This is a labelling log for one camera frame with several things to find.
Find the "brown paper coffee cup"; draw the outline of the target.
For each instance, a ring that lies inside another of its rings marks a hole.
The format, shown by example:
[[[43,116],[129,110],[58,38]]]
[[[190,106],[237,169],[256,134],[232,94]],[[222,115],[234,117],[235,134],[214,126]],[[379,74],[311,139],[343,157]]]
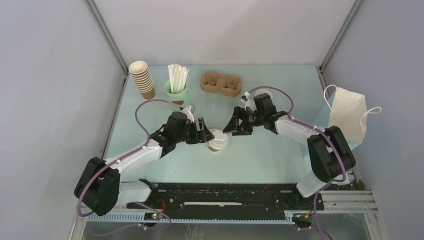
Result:
[[[218,151],[220,151],[220,150],[221,150],[221,148],[220,148],[220,147],[215,147],[215,146],[213,146],[213,145],[208,145],[207,147],[208,147],[208,149],[209,149],[210,151],[212,151],[212,152],[218,152]]]

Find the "white plastic cup lid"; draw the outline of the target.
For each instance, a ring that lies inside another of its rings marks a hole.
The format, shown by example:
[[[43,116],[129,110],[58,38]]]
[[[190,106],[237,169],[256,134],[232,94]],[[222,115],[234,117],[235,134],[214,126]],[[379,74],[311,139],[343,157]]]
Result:
[[[223,133],[222,130],[213,128],[210,132],[214,135],[214,139],[206,142],[206,145],[212,145],[217,148],[221,148],[221,150],[225,149],[229,145],[229,137],[226,133]]]

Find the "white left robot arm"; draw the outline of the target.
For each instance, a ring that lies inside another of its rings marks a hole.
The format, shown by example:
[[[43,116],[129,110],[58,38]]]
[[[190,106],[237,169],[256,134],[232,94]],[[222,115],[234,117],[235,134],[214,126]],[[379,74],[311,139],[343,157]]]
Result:
[[[74,190],[77,214],[104,216],[118,203],[140,202],[153,208],[158,202],[153,188],[141,180],[123,182],[122,177],[163,158],[179,143],[203,144],[214,138],[203,118],[194,120],[181,111],[173,112],[145,143],[113,158],[93,157],[87,162]]]

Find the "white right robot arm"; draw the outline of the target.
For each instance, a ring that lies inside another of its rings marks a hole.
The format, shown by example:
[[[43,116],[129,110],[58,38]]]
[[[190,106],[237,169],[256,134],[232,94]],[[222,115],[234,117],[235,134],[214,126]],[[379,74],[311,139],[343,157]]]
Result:
[[[330,184],[337,177],[356,166],[356,159],[342,132],[337,126],[327,128],[312,126],[277,111],[268,93],[249,99],[249,93],[241,98],[244,107],[235,106],[224,133],[232,136],[249,136],[254,127],[264,127],[277,135],[285,135],[307,147],[311,171],[299,181],[291,194],[291,204],[304,209],[311,196]]]

